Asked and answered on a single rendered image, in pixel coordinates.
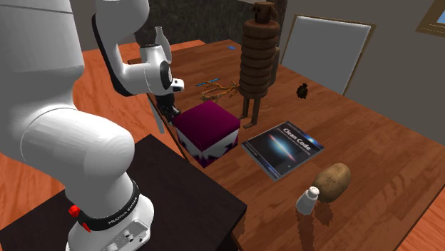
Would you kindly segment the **wooden table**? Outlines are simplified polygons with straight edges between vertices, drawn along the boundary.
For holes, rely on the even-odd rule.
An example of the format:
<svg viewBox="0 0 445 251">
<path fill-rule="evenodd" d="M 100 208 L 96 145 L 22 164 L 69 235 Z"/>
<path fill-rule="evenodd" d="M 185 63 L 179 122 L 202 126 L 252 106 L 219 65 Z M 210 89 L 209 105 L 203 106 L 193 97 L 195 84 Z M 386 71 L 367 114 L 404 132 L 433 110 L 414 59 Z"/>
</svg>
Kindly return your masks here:
<svg viewBox="0 0 445 251">
<path fill-rule="evenodd" d="M 257 125 L 242 126 L 239 139 L 290 121 L 324 146 L 321 153 L 278 181 L 241 147 L 205 169 L 247 205 L 235 228 L 242 251 L 397 251 L 445 186 L 445 146 L 315 82 L 299 99 L 304 82 L 280 67 Z M 335 163 L 351 170 L 349 187 L 298 215 L 298 197 Z"/>
</svg>

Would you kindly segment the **magenta and white cube box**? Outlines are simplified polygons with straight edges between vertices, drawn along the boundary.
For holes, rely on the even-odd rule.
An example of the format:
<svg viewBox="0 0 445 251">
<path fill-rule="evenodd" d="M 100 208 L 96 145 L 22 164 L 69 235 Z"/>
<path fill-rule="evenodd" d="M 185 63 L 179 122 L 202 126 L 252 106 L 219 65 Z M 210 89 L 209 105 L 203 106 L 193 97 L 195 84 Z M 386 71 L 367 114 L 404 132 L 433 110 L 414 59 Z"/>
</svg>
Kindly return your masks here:
<svg viewBox="0 0 445 251">
<path fill-rule="evenodd" d="M 179 143 L 206 168 L 237 146 L 240 120 L 212 101 L 173 120 Z"/>
</svg>

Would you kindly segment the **dark robot stand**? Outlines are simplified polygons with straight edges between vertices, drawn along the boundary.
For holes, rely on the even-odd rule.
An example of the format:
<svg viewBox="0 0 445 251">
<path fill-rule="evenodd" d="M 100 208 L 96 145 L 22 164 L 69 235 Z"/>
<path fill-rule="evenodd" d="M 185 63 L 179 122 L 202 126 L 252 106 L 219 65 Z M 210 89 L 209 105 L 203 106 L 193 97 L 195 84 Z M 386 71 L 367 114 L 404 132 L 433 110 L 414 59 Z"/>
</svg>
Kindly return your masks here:
<svg viewBox="0 0 445 251">
<path fill-rule="evenodd" d="M 247 206 L 152 135 L 135 145 L 128 175 L 154 204 L 151 236 L 138 251 L 238 251 L 231 237 Z M 59 192 L 0 230 L 3 251 L 65 251 L 76 223 Z"/>
</svg>

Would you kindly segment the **white panel with brown frame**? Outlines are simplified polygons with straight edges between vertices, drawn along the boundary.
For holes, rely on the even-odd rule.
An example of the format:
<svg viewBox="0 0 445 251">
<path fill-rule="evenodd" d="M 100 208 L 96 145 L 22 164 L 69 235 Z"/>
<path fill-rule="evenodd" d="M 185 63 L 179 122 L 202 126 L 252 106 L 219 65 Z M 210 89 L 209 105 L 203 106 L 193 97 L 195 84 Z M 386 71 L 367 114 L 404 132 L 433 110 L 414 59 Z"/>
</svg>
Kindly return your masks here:
<svg viewBox="0 0 445 251">
<path fill-rule="evenodd" d="M 296 14 L 280 64 L 344 95 L 374 24 Z"/>
</svg>

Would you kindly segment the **white bottle vase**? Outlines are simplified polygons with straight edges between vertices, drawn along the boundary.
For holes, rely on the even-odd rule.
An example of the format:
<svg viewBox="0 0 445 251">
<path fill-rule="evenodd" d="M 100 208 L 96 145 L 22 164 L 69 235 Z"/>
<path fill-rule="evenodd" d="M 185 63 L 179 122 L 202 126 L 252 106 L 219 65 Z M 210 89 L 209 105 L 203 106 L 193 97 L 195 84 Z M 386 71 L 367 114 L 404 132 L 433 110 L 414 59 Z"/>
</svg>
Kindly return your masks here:
<svg viewBox="0 0 445 251">
<path fill-rule="evenodd" d="M 156 32 L 155 43 L 158 45 L 161 45 L 167 62 L 169 64 L 171 64 L 171 62 L 172 62 L 171 47 L 170 47 L 169 41 L 167 40 L 167 38 L 165 37 L 165 35 L 163 33 L 163 27 L 156 26 L 155 32 Z"/>
</svg>

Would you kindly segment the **brown potato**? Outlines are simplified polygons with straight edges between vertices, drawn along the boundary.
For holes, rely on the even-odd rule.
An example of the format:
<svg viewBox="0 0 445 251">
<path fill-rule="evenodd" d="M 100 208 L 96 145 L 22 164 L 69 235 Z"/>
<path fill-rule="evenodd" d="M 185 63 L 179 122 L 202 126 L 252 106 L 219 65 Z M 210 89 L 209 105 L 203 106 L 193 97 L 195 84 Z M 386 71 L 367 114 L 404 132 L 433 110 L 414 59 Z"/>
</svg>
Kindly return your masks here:
<svg viewBox="0 0 445 251">
<path fill-rule="evenodd" d="M 320 172 L 312 186 L 319 190 L 318 200 L 321 203 L 335 201 L 349 186 L 351 172 L 344 163 L 335 163 Z"/>
</svg>

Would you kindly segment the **brown framed window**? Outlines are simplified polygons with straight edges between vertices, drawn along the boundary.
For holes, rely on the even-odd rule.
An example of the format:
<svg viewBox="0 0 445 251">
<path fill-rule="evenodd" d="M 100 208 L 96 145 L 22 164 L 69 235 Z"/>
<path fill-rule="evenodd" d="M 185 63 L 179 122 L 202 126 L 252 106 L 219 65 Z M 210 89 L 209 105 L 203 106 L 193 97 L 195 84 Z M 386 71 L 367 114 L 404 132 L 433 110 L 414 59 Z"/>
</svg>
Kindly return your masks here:
<svg viewBox="0 0 445 251">
<path fill-rule="evenodd" d="M 445 12 L 445 0 L 434 0 L 423 19 L 416 28 L 416 32 L 445 38 L 445 21 L 440 21 Z"/>
</svg>

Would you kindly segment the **white salt shaker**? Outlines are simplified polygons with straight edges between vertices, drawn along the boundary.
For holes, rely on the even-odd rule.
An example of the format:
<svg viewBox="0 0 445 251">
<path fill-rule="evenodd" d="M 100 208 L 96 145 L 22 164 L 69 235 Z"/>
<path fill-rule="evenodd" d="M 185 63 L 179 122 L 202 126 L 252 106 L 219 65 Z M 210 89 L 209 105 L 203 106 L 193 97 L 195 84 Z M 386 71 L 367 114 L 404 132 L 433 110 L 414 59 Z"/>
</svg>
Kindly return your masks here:
<svg viewBox="0 0 445 251">
<path fill-rule="evenodd" d="M 310 186 L 303 194 L 299 197 L 295 203 L 295 208 L 302 215 L 310 215 L 317 202 L 319 195 L 319 189 L 315 186 Z"/>
</svg>

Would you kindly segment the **brown dry twig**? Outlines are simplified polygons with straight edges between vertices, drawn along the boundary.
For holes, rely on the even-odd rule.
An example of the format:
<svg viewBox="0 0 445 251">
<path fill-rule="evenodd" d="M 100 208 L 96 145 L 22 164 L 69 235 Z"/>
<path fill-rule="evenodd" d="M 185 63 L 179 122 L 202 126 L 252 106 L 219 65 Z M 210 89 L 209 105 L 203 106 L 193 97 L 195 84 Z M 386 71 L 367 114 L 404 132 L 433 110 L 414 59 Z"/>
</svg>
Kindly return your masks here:
<svg viewBox="0 0 445 251">
<path fill-rule="evenodd" d="M 222 86 L 219 83 L 213 82 L 205 84 L 204 87 L 207 88 L 206 91 L 201 93 L 200 100 L 202 102 L 205 101 L 214 101 L 217 103 L 220 98 L 223 96 L 229 95 L 229 97 L 233 97 L 239 91 L 239 84 L 232 81 L 228 86 Z"/>
</svg>

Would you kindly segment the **dark book with galaxy cover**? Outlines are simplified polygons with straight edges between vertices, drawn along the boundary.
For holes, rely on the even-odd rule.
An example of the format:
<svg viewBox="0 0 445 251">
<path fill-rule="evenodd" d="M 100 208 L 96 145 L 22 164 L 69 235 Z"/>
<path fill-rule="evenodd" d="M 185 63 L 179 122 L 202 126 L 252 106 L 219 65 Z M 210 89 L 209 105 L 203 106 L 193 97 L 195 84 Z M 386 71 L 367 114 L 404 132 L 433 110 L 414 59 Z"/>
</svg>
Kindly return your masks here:
<svg viewBox="0 0 445 251">
<path fill-rule="evenodd" d="M 290 121 L 246 140 L 241 147 L 274 182 L 324 150 L 323 145 Z"/>
</svg>

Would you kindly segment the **brown wooden ringed figure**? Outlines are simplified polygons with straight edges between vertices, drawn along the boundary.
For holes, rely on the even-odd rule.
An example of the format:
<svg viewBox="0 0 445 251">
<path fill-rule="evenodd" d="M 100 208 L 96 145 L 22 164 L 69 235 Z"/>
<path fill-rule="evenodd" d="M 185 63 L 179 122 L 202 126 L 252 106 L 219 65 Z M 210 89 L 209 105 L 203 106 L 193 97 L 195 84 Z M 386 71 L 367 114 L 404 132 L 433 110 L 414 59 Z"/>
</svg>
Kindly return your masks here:
<svg viewBox="0 0 445 251">
<path fill-rule="evenodd" d="M 239 93 L 243 97 L 242 115 L 248 117 L 250 101 L 253 102 L 251 121 L 245 128 L 257 124 L 260 101 L 267 95 L 277 70 L 276 58 L 280 50 L 277 47 L 280 25 L 274 4 L 258 1 L 252 8 L 254 18 L 243 24 L 242 54 L 240 63 Z"/>
</svg>

